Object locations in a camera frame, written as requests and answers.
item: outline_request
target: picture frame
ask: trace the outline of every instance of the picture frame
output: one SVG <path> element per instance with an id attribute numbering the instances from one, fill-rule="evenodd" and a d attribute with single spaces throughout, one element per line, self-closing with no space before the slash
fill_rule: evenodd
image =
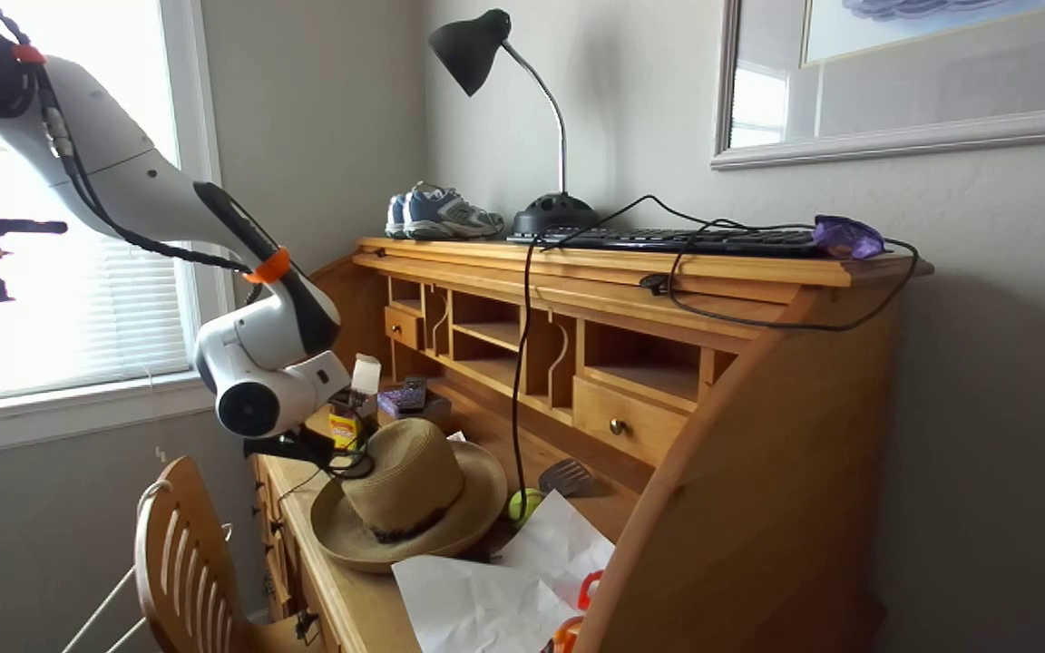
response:
<path id="1" fill-rule="evenodd" d="M 716 172 L 1045 143 L 1045 0 L 928 0 L 916 33 L 833 5 L 867 0 L 722 0 Z"/>

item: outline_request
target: straw hat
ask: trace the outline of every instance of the straw hat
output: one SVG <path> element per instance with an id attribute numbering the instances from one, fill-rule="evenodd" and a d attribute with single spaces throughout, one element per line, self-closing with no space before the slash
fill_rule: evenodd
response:
<path id="1" fill-rule="evenodd" d="M 470 445 L 445 441 L 433 422 L 401 417 L 367 441 L 374 476 L 336 478 L 313 504 L 324 551 L 367 574 L 408 555 L 458 555 L 499 514 L 508 478 Z"/>

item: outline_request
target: black desk lamp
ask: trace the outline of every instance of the black desk lamp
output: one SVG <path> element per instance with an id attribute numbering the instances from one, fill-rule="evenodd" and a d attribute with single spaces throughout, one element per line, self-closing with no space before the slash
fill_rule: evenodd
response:
<path id="1" fill-rule="evenodd" d="M 558 193 L 547 193 L 532 201 L 517 219 L 515 219 L 515 236 L 527 244 L 535 236 L 553 236 L 553 233 L 584 233 L 597 226 L 597 213 L 567 193 L 567 122 L 561 108 L 551 96 L 551 88 L 535 77 L 535 69 L 508 42 L 510 37 L 510 14 L 508 10 L 487 10 L 470 21 L 451 21 L 437 24 L 428 42 L 458 80 L 463 96 L 475 96 L 492 64 L 497 46 L 508 50 L 547 96 L 553 121 L 558 121 Z"/>

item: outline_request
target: wooden chair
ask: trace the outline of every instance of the wooden chair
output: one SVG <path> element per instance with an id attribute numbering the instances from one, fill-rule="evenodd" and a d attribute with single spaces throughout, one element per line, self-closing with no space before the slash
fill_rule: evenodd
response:
<path id="1" fill-rule="evenodd" d="M 134 590 L 162 653 L 301 653 L 318 648 L 296 617 L 255 624 L 237 605 L 237 570 L 191 458 L 145 489 L 134 527 Z"/>

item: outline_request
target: window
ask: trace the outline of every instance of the window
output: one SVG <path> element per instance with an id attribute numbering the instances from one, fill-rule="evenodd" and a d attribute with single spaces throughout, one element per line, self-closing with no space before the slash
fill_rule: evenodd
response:
<path id="1" fill-rule="evenodd" d="M 0 0 L 47 53 L 89 69 L 159 154 L 191 177 L 214 177 L 214 129 L 195 5 L 159 0 Z M 0 241 L 0 398 L 188 371 L 188 339 L 228 310 L 195 266 L 145 255 L 79 226 L 61 201 L 0 143 L 0 219 L 70 221 L 66 236 Z"/>

